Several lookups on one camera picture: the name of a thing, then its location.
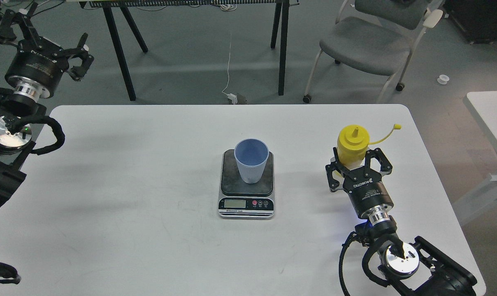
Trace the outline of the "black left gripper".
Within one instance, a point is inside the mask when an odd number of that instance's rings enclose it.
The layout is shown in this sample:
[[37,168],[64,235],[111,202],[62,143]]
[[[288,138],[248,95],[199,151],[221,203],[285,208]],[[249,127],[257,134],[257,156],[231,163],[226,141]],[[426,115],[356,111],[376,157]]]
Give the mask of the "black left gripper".
[[[77,47],[63,49],[62,57],[58,58],[46,54],[44,43],[32,23],[32,17],[38,8],[37,2],[31,2],[27,8],[15,12],[6,10],[0,21],[0,45],[15,47],[17,53],[5,75],[5,80],[10,86],[22,78],[39,83],[45,90],[43,98],[53,97],[64,72],[78,82],[83,79],[94,61],[94,56],[89,53],[86,45],[88,34],[85,32],[79,40]],[[18,26],[23,38],[18,40],[13,27]],[[79,58],[79,66],[71,66],[69,60]]]

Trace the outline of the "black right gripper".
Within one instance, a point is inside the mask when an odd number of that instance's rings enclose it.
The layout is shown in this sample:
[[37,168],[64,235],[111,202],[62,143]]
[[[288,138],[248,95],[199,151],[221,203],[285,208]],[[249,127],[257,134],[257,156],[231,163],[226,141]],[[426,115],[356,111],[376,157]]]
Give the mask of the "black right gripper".
[[[334,157],[325,166],[329,189],[347,193],[359,219],[368,219],[376,207],[385,212],[393,208],[394,203],[382,183],[382,177],[390,175],[393,167],[380,148],[367,150],[365,164],[351,171],[352,156],[343,148],[333,147],[333,152]],[[372,159],[378,161],[379,171],[371,169]]]

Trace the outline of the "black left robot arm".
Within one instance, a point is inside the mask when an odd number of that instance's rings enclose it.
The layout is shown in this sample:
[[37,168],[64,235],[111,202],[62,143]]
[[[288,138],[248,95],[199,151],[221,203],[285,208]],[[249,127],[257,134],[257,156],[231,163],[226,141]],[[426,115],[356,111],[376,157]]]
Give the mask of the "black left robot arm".
[[0,44],[16,48],[0,88],[0,208],[26,178],[21,166],[30,154],[58,150],[65,142],[62,126],[46,115],[39,99],[53,97],[63,74],[80,81],[94,57],[89,54],[84,33],[76,47],[64,49],[40,36],[31,18],[36,2],[26,9],[5,11],[0,21]]

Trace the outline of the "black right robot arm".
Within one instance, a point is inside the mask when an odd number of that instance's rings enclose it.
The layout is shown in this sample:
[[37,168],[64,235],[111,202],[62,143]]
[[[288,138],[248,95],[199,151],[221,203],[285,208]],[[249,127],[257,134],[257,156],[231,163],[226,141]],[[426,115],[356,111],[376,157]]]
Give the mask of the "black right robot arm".
[[394,206],[382,177],[392,172],[391,163],[379,148],[367,150],[365,164],[349,169],[333,148],[334,159],[325,166],[331,192],[343,190],[359,219],[342,245],[339,282],[349,295],[343,277],[343,261],[353,242],[367,248],[361,261],[370,281],[392,286],[401,296],[474,296],[477,279],[421,236],[406,243],[397,235],[395,219],[388,213]]

